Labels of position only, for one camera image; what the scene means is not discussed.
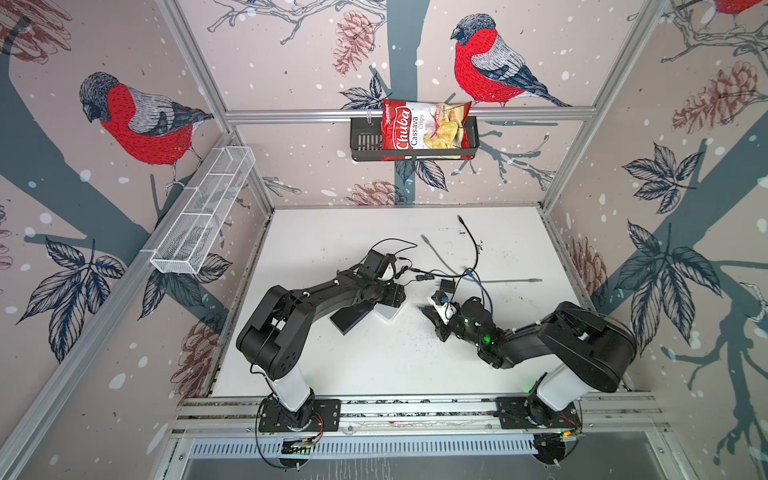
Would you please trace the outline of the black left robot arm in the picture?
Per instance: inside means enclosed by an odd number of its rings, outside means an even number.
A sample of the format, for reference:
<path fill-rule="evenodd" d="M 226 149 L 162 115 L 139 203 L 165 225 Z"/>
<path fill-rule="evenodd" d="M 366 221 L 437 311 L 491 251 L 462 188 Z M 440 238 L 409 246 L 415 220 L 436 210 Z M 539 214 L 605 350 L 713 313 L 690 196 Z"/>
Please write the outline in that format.
<path fill-rule="evenodd" d="M 298 362 L 313 323 L 325 316 L 347 334 L 377 306 L 398 310 L 406 300 L 396 281 L 397 257 L 374 249 L 327 282 L 304 289 L 271 287 L 236 339 L 248 363 L 267 379 L 279 411 L 303 426 L 314 413 L 314 391 Z"/>

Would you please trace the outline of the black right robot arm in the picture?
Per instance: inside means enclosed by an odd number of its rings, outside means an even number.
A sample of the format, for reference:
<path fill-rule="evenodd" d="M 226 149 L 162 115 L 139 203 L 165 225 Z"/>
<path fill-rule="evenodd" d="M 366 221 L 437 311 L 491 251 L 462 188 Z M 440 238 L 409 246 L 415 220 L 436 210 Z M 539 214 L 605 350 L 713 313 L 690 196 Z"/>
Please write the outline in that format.
<path fill-rule="evenodd" d="M 637 341 L 624 326 L 564 301 L 545 318 L 516 329 L 502 329 L 482 301 L 472 297 L 459 305 L 431 299 L 419 308 L 442 342 L 454 336 L 476 348 L 477 356 L 499 370 L 553 355 L 559 364 L 543 373 L 523 402 L 517 421 L 549 427 L 565 416 L 584 394 L 617 391 L 637 354 Z"/>

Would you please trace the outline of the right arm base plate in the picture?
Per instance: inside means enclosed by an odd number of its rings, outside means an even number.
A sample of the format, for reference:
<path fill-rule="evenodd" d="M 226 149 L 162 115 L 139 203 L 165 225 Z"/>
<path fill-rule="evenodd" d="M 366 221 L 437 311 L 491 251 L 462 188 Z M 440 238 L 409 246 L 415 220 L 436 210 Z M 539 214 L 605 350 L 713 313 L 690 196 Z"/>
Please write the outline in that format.
<path fill-rule="evenodd" d="M 582 421 L 580 410 L 574 402 L 563 410 L 554 410 L 537 397 L 512 396 L 497 397 L 494 416 L 501 427 L 510 429 L 546 429 L 580 430 Z"/>

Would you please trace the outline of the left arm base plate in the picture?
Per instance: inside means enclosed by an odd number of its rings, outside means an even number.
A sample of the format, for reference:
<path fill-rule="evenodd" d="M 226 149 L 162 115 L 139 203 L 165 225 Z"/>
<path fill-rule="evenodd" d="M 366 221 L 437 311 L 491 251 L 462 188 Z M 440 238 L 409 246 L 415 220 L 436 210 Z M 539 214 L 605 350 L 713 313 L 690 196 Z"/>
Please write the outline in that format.
<path fill-rule="evenodd" d="M 259 433 L 336 432 L 339 428 L 341 402 L 338 399 L 309 398 L 297 411 L 291 411 L 276 398 L 261 403 Z"/>

